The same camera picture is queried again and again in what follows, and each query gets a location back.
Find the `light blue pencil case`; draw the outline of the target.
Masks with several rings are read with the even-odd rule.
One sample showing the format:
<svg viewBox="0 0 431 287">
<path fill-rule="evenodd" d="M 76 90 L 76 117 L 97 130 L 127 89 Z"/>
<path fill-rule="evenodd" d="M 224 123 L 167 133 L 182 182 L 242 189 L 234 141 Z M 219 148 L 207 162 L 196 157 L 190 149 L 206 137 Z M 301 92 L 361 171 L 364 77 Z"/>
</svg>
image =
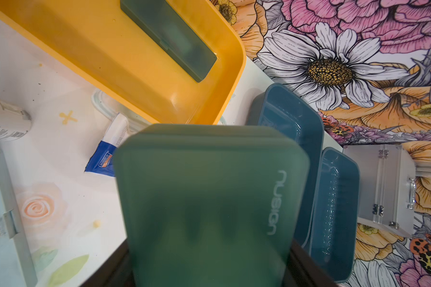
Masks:
<svg viewBox="0 0 431 287">
<path fill-rule="evenodd" d="M 6 160 L 0 150 L 0 287 L 38 282 Z"/>
</svg>

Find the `large teal plastic tray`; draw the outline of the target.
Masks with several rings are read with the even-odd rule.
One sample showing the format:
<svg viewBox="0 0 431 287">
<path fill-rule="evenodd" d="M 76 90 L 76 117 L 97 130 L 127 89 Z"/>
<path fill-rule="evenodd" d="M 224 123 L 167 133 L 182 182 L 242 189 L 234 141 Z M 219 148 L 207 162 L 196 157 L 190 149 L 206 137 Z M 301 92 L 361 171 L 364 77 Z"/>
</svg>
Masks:
<svg viewBox="0 0 431 287">
<path fill-rule="evenodd" d="M 356 246 L 360 171 L 356 162 L 327 147 L 322 152 L 309 255 L 333 281 L 352 273 Z"/>
</svg>

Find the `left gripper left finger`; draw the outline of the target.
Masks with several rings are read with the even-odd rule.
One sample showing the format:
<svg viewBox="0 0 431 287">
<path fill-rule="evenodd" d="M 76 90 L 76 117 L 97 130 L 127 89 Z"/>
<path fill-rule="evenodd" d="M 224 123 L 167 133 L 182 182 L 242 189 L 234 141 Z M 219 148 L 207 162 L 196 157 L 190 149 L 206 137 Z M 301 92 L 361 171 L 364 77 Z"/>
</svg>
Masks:
<svg viewBox="0 0 431 287">
<path fill-rule="evenodd" d="M 129 246 L 125 240 L 82 287 L 134 287 Z"/>
</svg>

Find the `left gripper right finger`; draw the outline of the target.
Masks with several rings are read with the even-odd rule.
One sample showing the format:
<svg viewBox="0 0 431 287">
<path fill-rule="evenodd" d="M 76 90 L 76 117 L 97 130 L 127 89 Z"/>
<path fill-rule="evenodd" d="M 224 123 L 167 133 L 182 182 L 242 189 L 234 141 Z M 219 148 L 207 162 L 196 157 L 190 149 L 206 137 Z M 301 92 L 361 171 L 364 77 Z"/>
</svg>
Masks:
<svg viewBox="0 0 431 287">
<path fill-rule="evenodd" d="M 286 261 L 284 287 L 337 287 L 338 285 L 321 269 L 305 250 L 293 240 Z"/>
</svg>

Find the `silver metal case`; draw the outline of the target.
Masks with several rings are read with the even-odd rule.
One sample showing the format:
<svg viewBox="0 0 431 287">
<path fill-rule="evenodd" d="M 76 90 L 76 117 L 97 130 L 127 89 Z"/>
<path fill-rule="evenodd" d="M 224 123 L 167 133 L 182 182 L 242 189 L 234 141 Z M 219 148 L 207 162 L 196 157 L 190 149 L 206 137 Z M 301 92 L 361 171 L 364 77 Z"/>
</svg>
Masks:
<svg viewBox="0 0 431 287">
<path fill-rule="evenodd" d="M 401 237 L 414 234 L 415 162 L 401 144 L 348 145 L 360 171 L 357 222 Z"/>
</svg>

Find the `dark green pencil case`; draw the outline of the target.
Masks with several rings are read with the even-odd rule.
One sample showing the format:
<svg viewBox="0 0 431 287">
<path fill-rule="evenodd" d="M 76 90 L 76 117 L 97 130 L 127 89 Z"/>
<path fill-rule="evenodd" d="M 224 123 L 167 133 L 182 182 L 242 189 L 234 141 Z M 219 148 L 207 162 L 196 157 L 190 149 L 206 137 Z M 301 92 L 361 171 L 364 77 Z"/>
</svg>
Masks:
<svg viewBox="0 0 431 287">
<path fill-rule="evenodd" d="M 310 168 L 262 126 L 154 124 L 113 155 L 139 287 L 278 287 Z"/>
<path fill-rule="evenodd" d="M 196 82 L 217 56 L 166 1 L 121 0 L 120 8 Z"/>
</svg>

